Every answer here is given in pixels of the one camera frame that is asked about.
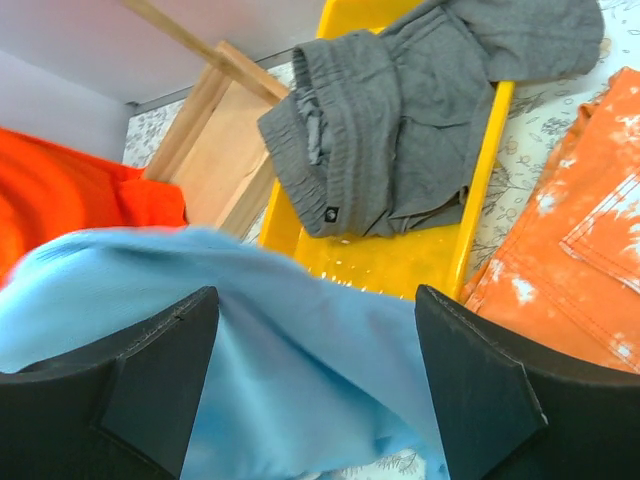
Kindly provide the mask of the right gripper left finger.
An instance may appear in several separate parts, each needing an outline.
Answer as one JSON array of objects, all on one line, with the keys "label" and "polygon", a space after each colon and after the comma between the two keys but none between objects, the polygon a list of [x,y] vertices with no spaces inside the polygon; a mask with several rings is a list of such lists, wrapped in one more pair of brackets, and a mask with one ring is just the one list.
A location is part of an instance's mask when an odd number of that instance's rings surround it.
[{"label": "right gripper left finger", "polygon": [[177,479],[219,320],[201,288],[158,314],[1,376],[4,479]]}]

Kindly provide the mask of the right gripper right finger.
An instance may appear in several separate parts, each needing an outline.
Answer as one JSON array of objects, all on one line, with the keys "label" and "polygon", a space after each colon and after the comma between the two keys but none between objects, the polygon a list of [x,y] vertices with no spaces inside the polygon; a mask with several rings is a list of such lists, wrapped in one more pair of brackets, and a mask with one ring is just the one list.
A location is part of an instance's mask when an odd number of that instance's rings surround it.
[{"label": "right gripper right finger", "polygon": [[415,318],[451,478],[638,478],[638,375],[557,352],[429,286]]}]

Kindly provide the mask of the orange tie-dye shorts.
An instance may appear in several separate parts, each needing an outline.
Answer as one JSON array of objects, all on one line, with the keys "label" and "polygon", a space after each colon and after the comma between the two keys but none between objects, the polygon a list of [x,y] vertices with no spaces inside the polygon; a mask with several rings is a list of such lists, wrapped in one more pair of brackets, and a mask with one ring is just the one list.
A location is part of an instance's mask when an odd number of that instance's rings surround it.
[{"label": "orange tie-dye shorts", "polygon": [[564,354],[639,369],[639,74],[578,110],[502,245],[464,288],[473,313]]}]

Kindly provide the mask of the yellow plastic tray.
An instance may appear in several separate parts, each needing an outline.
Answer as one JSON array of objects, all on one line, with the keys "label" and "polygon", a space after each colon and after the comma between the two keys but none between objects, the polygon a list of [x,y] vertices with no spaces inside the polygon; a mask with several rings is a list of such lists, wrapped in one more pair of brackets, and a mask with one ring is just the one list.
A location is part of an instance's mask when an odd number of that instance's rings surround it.
[{"label": "yellow plastic tray", "polygon": [[494,169],[514,83],[495,88],[491,114],[460,223],[393,238],[314,239],[301,225],[280,184],[273,188],[259,242],[285,254],[315,276],[363,291],[411,299],[420,284],[457,298]]}]

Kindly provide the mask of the light blue shorts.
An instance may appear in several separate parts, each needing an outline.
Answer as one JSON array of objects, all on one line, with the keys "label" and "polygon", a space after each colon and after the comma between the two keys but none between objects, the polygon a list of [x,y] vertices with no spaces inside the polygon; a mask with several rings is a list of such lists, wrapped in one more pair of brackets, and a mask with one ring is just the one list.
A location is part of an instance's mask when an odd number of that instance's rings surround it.
[{"label": "light blue shorts", "polygon": [[411,302],[310,276],[219,232],[97,229],[27,255],[1,292],[14,373],[205,287],[220,323],[183,475],[296,479],[407,449],[448,475]]}]

